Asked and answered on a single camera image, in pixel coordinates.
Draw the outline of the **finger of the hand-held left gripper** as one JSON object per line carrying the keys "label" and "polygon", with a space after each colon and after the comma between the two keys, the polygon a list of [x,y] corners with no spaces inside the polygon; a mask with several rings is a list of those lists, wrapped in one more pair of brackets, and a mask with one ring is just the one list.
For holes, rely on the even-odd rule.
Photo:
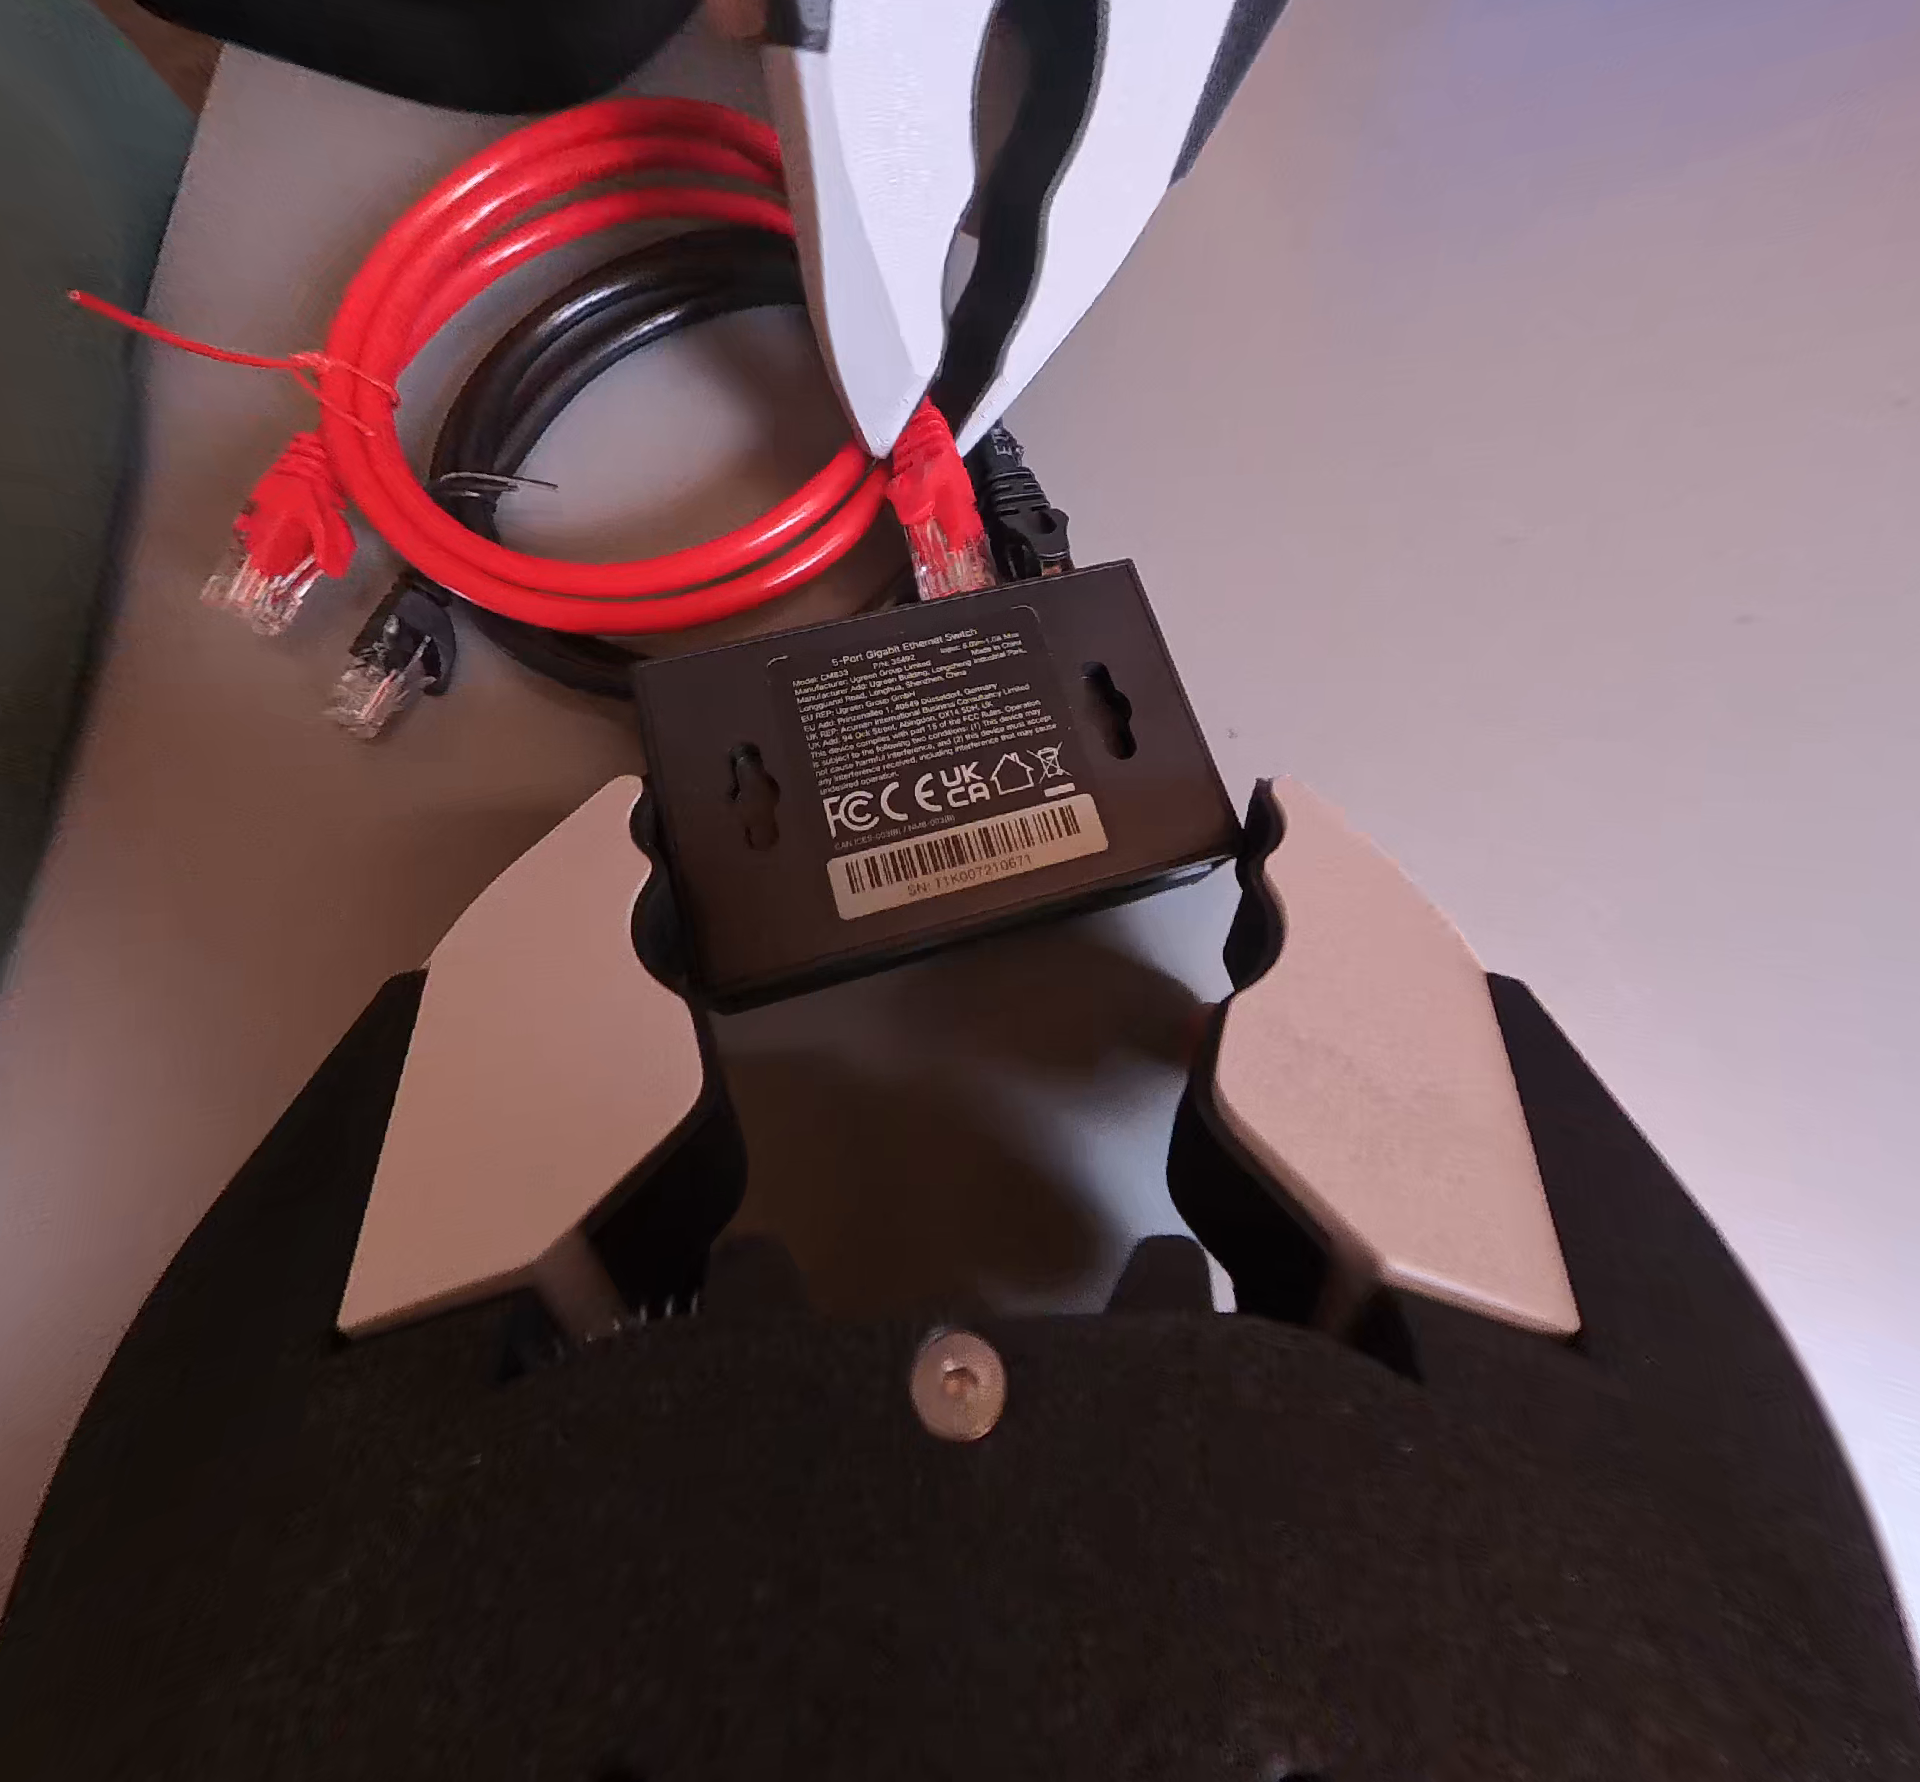
{"label": "finger of the hand-held left gripper", "polygon": [[991,364],[941,396],[972,449],[1039,377],[1135,248],[1172,180],[1236,0],[1094,0],[1094,57],[1068,148],[1028,217],[1037,256]]}
{"label": "finger of the hand-held left gripper", "polygon": [[806,309],[843,413],[886,452],[945,353],[997,0],[795,0],[764,52]]}

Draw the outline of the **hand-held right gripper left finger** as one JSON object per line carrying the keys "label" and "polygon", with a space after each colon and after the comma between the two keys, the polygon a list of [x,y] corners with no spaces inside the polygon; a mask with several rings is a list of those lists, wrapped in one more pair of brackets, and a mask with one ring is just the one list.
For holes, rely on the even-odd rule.
{"label": "hand-held right gripper left finger", "polygon": [[643,963],[645,787],[614,778],[430,953],[338,1330],[529,1289],[571,1339],[671,1315],[745,1194],[710,1030]]}

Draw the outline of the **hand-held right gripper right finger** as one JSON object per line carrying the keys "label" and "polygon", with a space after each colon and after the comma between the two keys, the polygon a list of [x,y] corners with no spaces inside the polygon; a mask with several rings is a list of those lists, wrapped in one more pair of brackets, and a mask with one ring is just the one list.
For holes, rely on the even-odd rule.
{"label": "hand-held right gripper right finger", "polygon": [[1350,1339],[1411,1298],[1571,1340],[1490,980],[1342,814],[1263,780],[1167,1186],[1238,1315]]}

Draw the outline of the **black ethernet switch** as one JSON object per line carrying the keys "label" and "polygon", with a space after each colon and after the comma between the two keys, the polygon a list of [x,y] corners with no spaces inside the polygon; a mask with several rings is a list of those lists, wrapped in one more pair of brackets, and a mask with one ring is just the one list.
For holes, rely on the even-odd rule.
{"label": "black ethernet switch", "polygon": [[632,672],[645,953],[792,1001],[1204,878],[1238,818],[1129,561]]}

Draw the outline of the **red twist tie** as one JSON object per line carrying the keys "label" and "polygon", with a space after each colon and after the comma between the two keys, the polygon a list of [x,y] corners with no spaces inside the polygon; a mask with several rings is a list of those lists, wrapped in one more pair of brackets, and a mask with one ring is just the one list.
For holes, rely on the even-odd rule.
{"label": "red twist tie", "polygon": [[[287,378],[301,387],[309,399],[323,409],[323,413],[338,418],[348,429],[352,429],[364,439],[376,438],[382,429],[389,432],[399,407],[399,391],[389,380],[377,378],[367,371],[361,364],[329,353],[324,350],[297,350],[290,353],[257,353],[244,350],[225,350],[212,346],[204,340],[189,336],[178,332],[146,315],[132,312],[113,305],[89,289],[69,288],[64,292],[64,300],[82,311],[89,316],[106,321],[120,331],[136,334],[142,342],[150,342],[165,350],[174,350],[183,356],[193,356],[197,360],[214,361],[225,368],[260,371],[277,378]],[[364,413],[366,399],[361,394],[341,393],[335,394],[332,387],[354,385],[357,388],[372,391],[372,396],[386,405],[386,420],[374,423]]]}

